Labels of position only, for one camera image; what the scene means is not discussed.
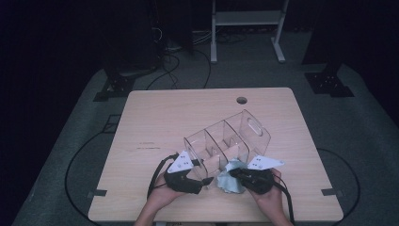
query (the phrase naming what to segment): cable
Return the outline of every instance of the cable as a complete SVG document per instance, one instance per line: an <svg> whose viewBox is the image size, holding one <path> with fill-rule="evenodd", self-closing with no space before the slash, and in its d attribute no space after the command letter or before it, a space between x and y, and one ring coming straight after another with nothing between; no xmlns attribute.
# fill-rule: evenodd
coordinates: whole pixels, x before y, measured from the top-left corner
<svg viewBox="0 0 399 226"><path fill-rule="evenodd" d="M167 75L167 74L170 74L171 72L175 71L175 70L179 67L179 65L180 65L180 60L179 60L176 56L174 56L174 55L169 55L169 56L170 56L170 57L174 57L174 58L177 60L176 66L173 67L172 70L166 71L165 73L163 73L163 74L159 75L158 77L156 77L155 79L153 79L152 82L150 82L150 84L147 86L146 90L149 90L149 89L150 89L150 86L152 86L152 84L154 84L158 79L162 78L163 76L165 76L165 75Z"/></svg>
<svg viewBox="0 0 399 226"><path fill-rule="evenodd" d="M209 78L211 77L211 60L209 59L208 56L206 56L206 54L204 54L200 50L194 50L194 51L202 54L206 58L206 61L208 62L208 67L209 67L208 68L208 76L206 77L205 84L203 84L203 87L202 87L203 89L206 89L206 86L208 85Z"/></svg>
<svg viewBox="0 0 399 226"><path fill-rule="evenodd" d="M70 204L72 205L73 209L75 209L75 211L76 211L79 215L81 215L83 218L85 218L86 220L88 220L89 222L91 222L92 224L97 225L97 226L101 226L101 224L99 224L99 223L97 223L97 222L94 222L94 221L92 221L90 218L88 218L88 216L87 216L86 214L84 214L84 213L76 206L76 204L73 202L72 197L71 197L71 194L70 194L70 192L69 192L69 190L68 190L68 176L69 176L69 173L70 173L70 169L71 169L72 163L73 163L74 159L76 158L76 156L77 156L78 154L80 154L80 153L82 152L82 150L84 150L85 147L86 147L94 138L96 138L98 135L101 135L101 134L115 134L115 132L109 132L109 131L107 131L110 127L113 127L113 126L115 126L115 125L118 127L119 122L115 122L115 123L110 122L111 118L114 117L114 116L119 116L119 115L110 115L110 116L108 117L108 122L107 122L107 124L103 127L103 130L102 130L101 132L95 134L95 135L94 135L93 137L91 137L89 140L87 140L87 141L79 148L79 150L73 155L72 159L70 160L70 163L68 164L67 171L66 171L65 177L64 177L64 189L65 189L65 193L66 193L67 198L68 198L68 201L69 201Z"/></svg>
<svg viewBox="0 0 399 226"><path fill-rule="evenodd" d="M290 221L291 223L293 223L293 225L295 225L295 217L294 217L294 208L293 208L293 202L291 200L291 195L288 192L287 188L280 185L279 183L273 181L273 186L276 186L279 190L281 190L284 194L285 197L287 198L287 202L288 202L288 212L290 213Z"/></svg>
<svg viewBox="0 0 399 226"><path fill-rule="evenodd" d="M171 154L170 156L166 157L165 159L163 159L163 160L159 163L158 167L156 168L156 170L155 170L155 172L153 173L153 176L152 176L152 178L151 178L151 182L150 182L149 189L148 189L148 192L147 192L147 199L150 197L152 191L153 191L155 188L159 187L159 186L155 186L155 183L156 183L156 179L158 178L159 172L161 171L162 167L165 165L165 163L167 163L167 161L168 161L169 159L175 160L177 157L179 157L179 154L178 154L178 153Z"/></svg>
<svg viewBox="0 0 399 226"><path fill-rule="evenodd" d="M170 80L172 80L172 82L173 82L173 84L170 86L170 89L177 89L177 83L179 82L179 79L165 67L165 63L162 65L162 68L168 73Z"/></svg>
<svg viewBox="0 0 399 226"><path fill-rule="evenodd" d="M217 36L217 43L218 44L235 44L241 41L244 41L247 39L247 34L243 34L242 35L243 38L240 38L239 35L230 35L228 33L221 33L220 35Z"/></svg>
<svg viewBox="0 0 399 226"><path fill-rule="evenodd" d="M280 181L282 182L282 184L284 185L285 189L288 189L288 188L287 188L287 185L286 185L285 182L281 179L281 177L279 177L279 176L277 176L277 175L275 175L275 174L273 174L273 176L279 178L279 180L280 180Z"/></svg>
<svg viewBox="0 0 399 226"><path fill-rule="evenodd" d="M204 35L204 36L202 36L202 37L200 37L200 38L198 38L196 40L193 40L193 44L194 45L198 45L198 44L200 44L202 42L206 42L207 40L209 40L211 38L211 35L212 35L212 32L211 31L207 31L206 35Z"/></svg>
<svg viewBox="0 0 399 226"><path fill-rule="evenodd" d="M161 184L161 185L159 185L159 186L155 186L154 189L159 188L159 187L161 187L161 186L165 186L166 184L167 184L167 183L163 183L163 184Z"/></svg>
<svg viewBox="0 0 399 226"><path fill-rule="evenodd" d="M360 182L359 182L359 178L358 175L355 173L355 171L353 170L353 168L350 166L350 164L340 155L338 155L337 153L334 153L333 151L330 151L328 149L323 149L323 148L316 148L318 151L323 151L326 153L331 153L333 155L335 155L336 157L338 157L339 159L341 159L345 165L349 168L349 170L352 172L353 176L355 177L355 181L356 181L356 186L357 186L357 191L358 191L358 195L356 197L356 200L354 202L354 204L352 205L352 207L349 209L348 212L346 212L346 214L343 215L343 218L340 219L339 221L335 222L334 224L332 224L333 226L336 226L338 224L340 224L344 219L346 219L349 215L351 215L353 213L353 211L355 210L355 208L358 206L359 204L359 200L360 200Z"/></svg>
<svg viewBox="0 0 399 226"><path fill-rule="evenodd" d="M160 41L160 40L162 39L162 35L163 35L162 30L159 29L158 27L152 27L152 30L157 30L157 31L159 31L159 38L158 38L158 40L154 40L155 43L158 43L158 41Z"/></svg>

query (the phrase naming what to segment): clear plastic organizer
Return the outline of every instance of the clear plastic organizer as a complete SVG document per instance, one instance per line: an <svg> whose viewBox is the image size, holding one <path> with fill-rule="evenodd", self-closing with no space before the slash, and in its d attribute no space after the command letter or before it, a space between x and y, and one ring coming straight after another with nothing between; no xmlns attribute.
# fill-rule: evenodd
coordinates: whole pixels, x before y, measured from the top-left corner
<svg viewBox="0 0 399 226"><path fill-rule="evenodd" d="M217 177L232 159L248 163L254 156L263 156L270 134L247 110L213 124L190 137L184 145L192 159L199 160L193 168L199 179Z"/></svg>

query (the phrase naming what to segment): hole in table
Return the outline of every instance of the hole in table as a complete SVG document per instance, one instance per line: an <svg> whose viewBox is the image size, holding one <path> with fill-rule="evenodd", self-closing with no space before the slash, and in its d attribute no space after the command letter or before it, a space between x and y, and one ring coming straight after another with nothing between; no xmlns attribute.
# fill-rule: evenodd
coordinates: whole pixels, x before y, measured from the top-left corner
<svg viewBox="0 0 399 226"><path fill-rule="evenodd" d="M247 100L247 98L245 98L245 97L238 97L238 98L237 98L237 103L240 104L240 105L246 104L247 101L248 101L248 100Z"/></svg>

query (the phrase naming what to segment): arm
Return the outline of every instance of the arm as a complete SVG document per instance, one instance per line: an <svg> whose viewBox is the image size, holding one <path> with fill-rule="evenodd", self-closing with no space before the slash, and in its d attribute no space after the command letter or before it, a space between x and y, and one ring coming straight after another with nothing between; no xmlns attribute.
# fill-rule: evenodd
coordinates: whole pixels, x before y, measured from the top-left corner
<svg viewBox="0 0 399 226"><path fill-rule="evenodd" d="M164 173L156 179L155 189L138 216L135 226L151 226L156 213L165 206L171 204L176 198L184 195L183 192L172 190L166 185Z"/></svg>
<svg viewBox="0 0 399 226"><path fill-rule="evenodd" d="M275 177L275 181L279 183L279 177L281 177L281 172L276 169L271 169ZM292 226L293 224L284 215L282 209L282 199L281 191L273 186L270 191L259 195L251 190L248 190L252 195L255 202L258 204L259 209L264 213L270 221L276 226Z"/></svg>

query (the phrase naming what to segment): black cable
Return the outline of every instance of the black cable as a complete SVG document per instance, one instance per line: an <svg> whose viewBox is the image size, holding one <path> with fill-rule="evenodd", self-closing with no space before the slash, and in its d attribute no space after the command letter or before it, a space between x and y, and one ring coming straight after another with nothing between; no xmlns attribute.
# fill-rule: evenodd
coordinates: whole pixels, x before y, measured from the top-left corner
<svg viewBox="0 0 399 226"><path fill-rule="evenodd" d="M97 133L96 135L94 135L93 137L91 137L88 141L86 141L80 148L79 150L73 155L70 164L68 165L67 168L67 172L65 173L65 177L64 177L64 189L65 189L65 193L67 194L67 198L68 201L70 202L70 204L72 205L72 207L76 210L76 212L78 212L83 218L85 218L86 220L88 220L89 222L91 222L94 225L98 225L101 226L99 223L92 221L90 218L88 218L88 216L86 214L84 214L77 206L76 204L73 202L70 192L68 190L68 174L70 172L71 169L71 165L74 161L74 159L76 158L76 156L78 154L80 154L82 152L82 150L86 147L86 145L88 145L94 138L96 138L98 135L102 134L104 131Z"/></svg>
<svg viewBox="0 0 399 226"><path fill-rule="evenodd" d="M352 172L352 174L353 174L353 176L355 177L355 181L356 181L356 186L357 186L357 191L358 191L358 195L357 195L357 197L356 197L356 200L355 200L355 202L354 202L354 204L352 205L352 207L349 209L349 211L348 212L346 212L344 215L343 215L343 218L342 219L340 219L339 221L337 221L337 222L335 222L334 224L332 224L333 226L336 226L336 225L338 225L338 224L340 224L344 219L346 219L349 215L351 215L352 213L353 213L353 211L355 210L355 208L358 206L358 204L359 204L359 200L360 200L360 191L361 191L361 189L360 189L360 182L359 182L359 178L358 178L358 175L355 173L355 171L353 170L353 168L350 166L350 164L343 158L343 157L341 157L340 155L338 155L337 153L334 153L333 151L330 151L330 150L327 150L327 149L323 149L323 148L316 148L318 151L323 151L323 152L326 152L326 153L331 153L331 154L333 154L333 155L335 155L336 157L338 157L339 159L341 159L344 163L345 163L345 165L349 168L349 170Z"/></svg>
<svg viewBox="0 0 399 226"><path fill-rule="evenodd" d="M282 182L282 184L285 186L285 189L288 189L288 188L287 188L287 185L286 185L285 182L281 179L281 177L279 177L279 176L277 176L277 175L275 175L275 174L273 174L273 176L279 178L279 180L280 180L280 181Z"/></svg>
<svg viewBox="0 0 399 226"><path fill-rule="evenodd" d="M165 67L165 63L162 65L162 68L165 70L165 72L168 73L170 80L172 80L172 82L173 82L173 84L170 86L170 88L171 89L173 89L173 88L177 89L177 83L179 82L179 79L172 73L172 71L168 70Z"/></svg>
<svg viewBox="0 0 399 226"><path fill-rule="evenodd" d="M244 41L247 39L247 34L243 34L242 35L243 38L240 38L238 35L230 35L227 33L221 33L217 36L217 43L218 44L225 44L225 45L229 45L229 44L235 44L241 41Z"/></svg>
<svg viewBox="0 0 399 226"><path fill-rule="evenodd" d="M176 66L173 67L170 71L166 71L165 73L163 73L163 74L159 75L158 77L156 77L155 79L153 79L152 82L150 82L150 84L147 86L146 90L149 90L149 89L150 89L150 86L152 86L152 84L154 84L158 79L162 78L163 76L165 76L165 75L167 75L167 74L170 74L171 72L175 71L175 70L179 67L179 65L180 65L180 60L179 60L176 56L174 56L174 55L170 55L170 57L174 57L174 58L177 60Z"/></svg>
<svg viewBox="0 0 399 226"><path fill-rule="evenodd" d="M208 62L208 76L206 77L205 84L202 87L203 89L205 89L206 86L208 85L209 78L211 77L211 60L209 59L208 56L206 56L206 54L204 54L200 50L194 50L194 51L197 52L197 53L202 54L206 58L206 61Z"/></svg>
<svg viewBox="0 0 399 226"><path fill-rule="evenodd" d="M161 184L161 185L159 185L159 186L155 186L154 189L159 188L159 187L161 187L161 186L165 186L166 184L167 184L167 183L163 183L163 184Z"/></svg>
<svg viewBox="0 0 399 226"><path fill-rule="evenodd" d="M88 139L88 140L79 148L79 150L73 155L72 159L70 160L70 163L68 164L67 171L65 172L65 176L64 176L64 189L65 189L65 193L66 193L67 198L68 198L68 201L69 201L70 204L72 205L73 209L75 209L75 211L76 211L79 215L81 215L83 218L85 218L86 220L88 220L89 222L91 222L92 224L97 225L97 226L101 226L101 224L99 224L99 223L97 223L97 222L94 222L94 221L92 221L90 218L88 218L88 216L87 216L86 214L84 214L84 213L76 206L76 204L73 202L72 197L71 197L71 194L70 194L70 192L69 192L69 190L68 190L68 175L69 175L69 173L70 173L70 169L71 169L72 163L73 163L74 159L76 158L76 156L77 156L78 154L80 154L80 153L82 152L82 150L84 150L85 147L86 147L94 138L96 138L96 137L97 137L98 135L100 135L100 134L115 134L116 128L118 127L118 124L119 124L119 121L117 121L117 122L111 122L111 118L112 118L112 117L116 117L116 116L120 117L120 115L110 115L110 116L108 117L107 123L106 123L105 126L103 127L103 130L102 130L101 132L95 134L95 135L94 135L93 137L91 137L90 139ZM113 132L109 132L109 131L108 131L108 129L111 128L111 127L115 127L115 130L114 130Z"/></svg>
<svg viewBox="0 0 399 226"><path fill-rule="evenodd" d="M147 199L150 197L152 191L156 188L155 186L155 182L156 182L156 178L158 178L159 172L161 171L162 167L165 165L165 163L169 160L169 159L176 159L179 156L178 153L176 154L171 154L170 156L166 157L164 160L162 160L158 167L156 168L155 172L153 173L153 176L151 178L150 181L150 185L149 185L149 189L147 192Z"/></svg>
<svg viewBox="0 0 399 226"><path fill-rule="evenodd" d="M280 185L279 183L273 181L273 186L276 186L278 189L280 189L282 192L284 192L285 197L287 197L287 202L288 202L288 212L290 213L290 221L295 225L295 218L294 218L294 208L293 208L293 202L291 200L291 195L288 192L287 188Z"/></svg>

